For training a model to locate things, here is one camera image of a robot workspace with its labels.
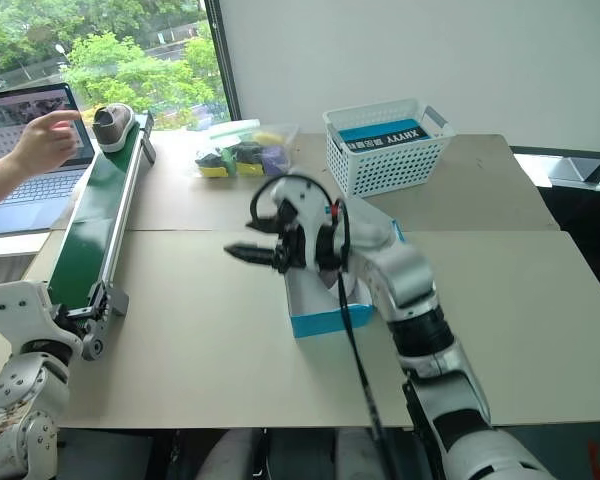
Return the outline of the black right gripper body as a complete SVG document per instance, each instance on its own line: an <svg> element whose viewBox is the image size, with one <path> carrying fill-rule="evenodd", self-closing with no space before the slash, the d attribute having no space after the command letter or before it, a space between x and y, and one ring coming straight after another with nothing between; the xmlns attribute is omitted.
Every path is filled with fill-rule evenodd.
<svg viewBox="0 0 600 480"><path fill-rule="evenodd" d="M305 235L299 226L285 227L274 248L274 268L285 274L291 268L305 268Z"/></svg>

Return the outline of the person's bare hand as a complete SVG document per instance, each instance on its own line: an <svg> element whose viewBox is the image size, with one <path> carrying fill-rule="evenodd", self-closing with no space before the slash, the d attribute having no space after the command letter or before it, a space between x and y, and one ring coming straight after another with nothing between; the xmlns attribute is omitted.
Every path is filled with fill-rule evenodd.
<svg viewBox="0 0 600 480"><path fill-rule="evenodd" d="M77 137L71 124L81 119L76 110L56 110L32 120L10 154L26 178L50 172L77 151Z"/></svg>

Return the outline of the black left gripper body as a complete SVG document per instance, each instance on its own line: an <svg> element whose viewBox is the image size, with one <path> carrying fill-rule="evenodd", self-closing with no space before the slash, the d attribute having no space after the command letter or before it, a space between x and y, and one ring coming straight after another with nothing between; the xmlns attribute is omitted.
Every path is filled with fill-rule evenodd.
<svg viewBox="0 0 600 480"><path fill-rule="evenodd" d="M65 304L53 305L51 317L59 328L76 335L80 340L90 339L88 325L91 319L90 307L69 309Z"/></svg>

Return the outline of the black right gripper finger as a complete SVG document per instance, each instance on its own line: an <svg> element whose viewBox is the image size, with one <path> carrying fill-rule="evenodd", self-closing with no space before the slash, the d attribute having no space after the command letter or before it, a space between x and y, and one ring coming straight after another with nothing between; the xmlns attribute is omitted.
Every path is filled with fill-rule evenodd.
<svg viewBox="0 0 600 480"><path fill-rule="evenodd" d="M280 257L274 248L265 248L255 244L238 242L226 245L223 249L237 260L249 264L268 266L276 271L280 268Z"/></svg>
<svg viewBox="0 0 600 480"><path fill-rule="evenodd" d="M283 230L283 220L278 214L253 215L245 226L259 232L281 232Z"/></svg>

